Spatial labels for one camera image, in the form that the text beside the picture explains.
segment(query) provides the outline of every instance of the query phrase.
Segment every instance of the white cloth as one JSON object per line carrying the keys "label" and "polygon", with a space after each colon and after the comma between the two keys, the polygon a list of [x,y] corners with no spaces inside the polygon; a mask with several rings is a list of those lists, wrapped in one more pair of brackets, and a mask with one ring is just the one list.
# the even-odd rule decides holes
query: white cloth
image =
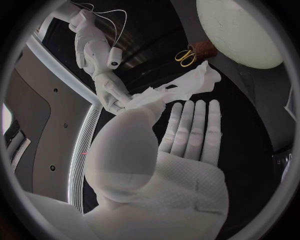
{"label": "white cloth", "polygon": [[163,99],[166,104],[177,100],[188,101],[194,94],[211,92],[215,83],[220,81],[221,75],[209,66],[208,61],[204,61],[195,69],[167,84],[161,85],[156,89],[149,87],[127,103],[125,109],[134,109],[158,99]]}
{"label": "white cloth", "polygon": [[105,240],[214,240],[229,208],[219,168],[162,151],[154,175],[133,202],[97,199],[99,206],[84,218]]}

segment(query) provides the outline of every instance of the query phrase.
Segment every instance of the robotic arm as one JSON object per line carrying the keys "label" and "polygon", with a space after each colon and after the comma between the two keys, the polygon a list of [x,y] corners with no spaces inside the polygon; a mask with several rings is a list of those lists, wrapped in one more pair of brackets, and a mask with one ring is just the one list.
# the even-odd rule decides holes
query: robotic arm
{"label": "robotic arm", "polygon": [[97,96],[104,108],[115,115],[131,100],[124,83],[114,74],[122,60],[122,50],[111,48],[104,33],[95,26],[96,16],[66,2],[51,14],[69,23],[75,36],[76,62],[95,82]]}

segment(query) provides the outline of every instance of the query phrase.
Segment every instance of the scissor handle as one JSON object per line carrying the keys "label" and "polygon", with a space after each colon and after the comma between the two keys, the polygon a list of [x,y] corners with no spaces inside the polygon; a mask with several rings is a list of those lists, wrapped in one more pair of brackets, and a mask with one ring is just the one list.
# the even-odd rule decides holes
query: scissor handle
{"label": "scissor handle", "polygon": [[[187,58],[189,58],[189,57],[192,57],[192,60],[190,61],[190,63],[188,63],[188,64],[186,64],[186,65],[183,65],[183,61],[185,61]],[[180,63],[180,65],[182,66],[182,67],[188,67],[188,66],[190,66],[193,62],[195,62],[196,61],[196,55],[195,55],[195,53],[192,53],[192,54],[190,54],[190,55],[188,55],[188,56],[186,56],[182,61],[181,61],[181,63]]]}
{"label": "scissor handle", "polygon": [[[177,56],[178,56],[179,54],[184,53],[184,52],[186,52],[185,55],[183,55],[181,58],[177,58]],[[177,55],[175,56],[175,60],[176,60],[177,62],[180,62],[180,61],[184,60],[187,56],[189,56],[190,53],[191,53],[191,50],[183,50],[183,51],[177,53]]]}

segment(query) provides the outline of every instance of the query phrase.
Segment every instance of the textured fabric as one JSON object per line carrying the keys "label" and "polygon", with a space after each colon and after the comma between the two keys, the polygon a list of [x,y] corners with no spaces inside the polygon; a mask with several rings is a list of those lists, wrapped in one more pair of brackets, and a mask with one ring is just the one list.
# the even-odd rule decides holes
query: textured fabric
{"label": "textured fabric", "polygon": [[154,175],[133,202],[97,199],[99,206],[84,217],[107,240],[214,240],[229,208],[219,168],[161,151]]}

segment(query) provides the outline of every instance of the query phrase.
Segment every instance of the gold scissors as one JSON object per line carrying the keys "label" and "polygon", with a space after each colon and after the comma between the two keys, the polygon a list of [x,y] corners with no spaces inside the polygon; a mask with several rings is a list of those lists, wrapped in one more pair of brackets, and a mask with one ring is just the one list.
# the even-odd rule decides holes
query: gold scissors
{"label": "gold scissors", "polygon": [[180,65],[185,68],[196,61],[196,55],[192,50],[183,50],[175,56],[175,60],[180,62]]}

